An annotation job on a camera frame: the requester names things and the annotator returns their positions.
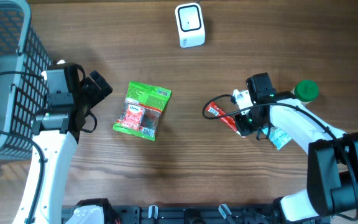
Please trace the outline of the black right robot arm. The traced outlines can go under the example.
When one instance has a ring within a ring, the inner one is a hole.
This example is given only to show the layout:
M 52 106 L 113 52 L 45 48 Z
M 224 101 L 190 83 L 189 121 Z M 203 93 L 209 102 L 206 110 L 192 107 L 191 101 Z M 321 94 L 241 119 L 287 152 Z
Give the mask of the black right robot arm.
M 358 132 L 346 133 L 311 111 L 291 92 L 233 92 L 242 136 L 265 128 L 288 134 L 308 156 L 306 188 L 279 199 L 281 219 L 300 222 L 355 210 L 358 220 Z

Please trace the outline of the pale green wipes packet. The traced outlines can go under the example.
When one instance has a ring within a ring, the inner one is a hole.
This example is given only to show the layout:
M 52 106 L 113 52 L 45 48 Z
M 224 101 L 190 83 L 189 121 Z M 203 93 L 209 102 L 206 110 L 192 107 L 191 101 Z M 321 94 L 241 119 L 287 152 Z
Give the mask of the pale green wipes packet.
M 278 151 L 292 140 L 292 137 L 286 132 L 276 127 L 270 128 L 268 138 L 276 146 Z

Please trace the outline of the green lid spice jar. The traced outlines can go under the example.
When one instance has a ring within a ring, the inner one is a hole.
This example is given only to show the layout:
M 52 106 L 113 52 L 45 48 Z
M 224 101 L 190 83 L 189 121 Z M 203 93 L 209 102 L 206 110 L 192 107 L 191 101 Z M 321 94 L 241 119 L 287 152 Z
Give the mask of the green lid spice jar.
M 302 80 L 291 92 L 303 103 L 315 100 L 319 95 L 319 86 L 312 80 Z

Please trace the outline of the white red tissue packet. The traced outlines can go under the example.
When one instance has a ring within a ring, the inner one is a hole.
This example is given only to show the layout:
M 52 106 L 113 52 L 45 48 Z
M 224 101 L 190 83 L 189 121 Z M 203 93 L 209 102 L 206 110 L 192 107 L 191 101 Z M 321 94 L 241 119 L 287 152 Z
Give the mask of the white red tissue packet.
M 145 108 L 139 105 L 128 104 L 121 124 L 125 128 L 138 130 L 145 114 Z

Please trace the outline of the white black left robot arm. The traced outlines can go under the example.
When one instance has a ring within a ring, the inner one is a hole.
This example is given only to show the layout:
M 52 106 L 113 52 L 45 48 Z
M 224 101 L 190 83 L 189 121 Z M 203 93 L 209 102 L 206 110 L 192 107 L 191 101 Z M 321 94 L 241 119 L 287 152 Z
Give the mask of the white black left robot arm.
M 112 93 L 96 70 L 79 78 L 76 70 L 45 72 L 47 105 L 34 116 L 30 171 L 14 223 L 61 223 L 71 160 L 91 109 Z

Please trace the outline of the red tube packet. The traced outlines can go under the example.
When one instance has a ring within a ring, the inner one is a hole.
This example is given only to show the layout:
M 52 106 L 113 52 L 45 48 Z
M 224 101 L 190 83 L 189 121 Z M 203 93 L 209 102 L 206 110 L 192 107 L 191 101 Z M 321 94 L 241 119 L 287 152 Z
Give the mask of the red tube packet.
M 211 102 L 206 107 L 206 111 L 214 116 L 223 116 L 226 114 L 215 102 Z M 225 116 L 220 118 L 220 120 L 226 123 L 226 125 L 229 126 L 236 134 L 241 136 L 240 132 L 237 130 L 236 123 L 232 117 Z

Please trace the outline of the green snack bag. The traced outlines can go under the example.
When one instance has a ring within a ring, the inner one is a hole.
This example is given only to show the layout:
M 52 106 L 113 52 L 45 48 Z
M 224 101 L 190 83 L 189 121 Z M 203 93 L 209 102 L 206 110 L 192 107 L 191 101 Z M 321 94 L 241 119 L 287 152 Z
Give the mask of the green snack bag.
M 155 140 L 158 121 L 170 99 L 171 93 L 172 92 L 166 88 L 131 81 L 128 86 L 121 114 L 116 120 L 113 130 L 151 141 Z M 139 105 L 145 108 L 145 114 L 138 130 L 125 128 L 121 124 L 121 119 L 124 116 L 128 104 Z

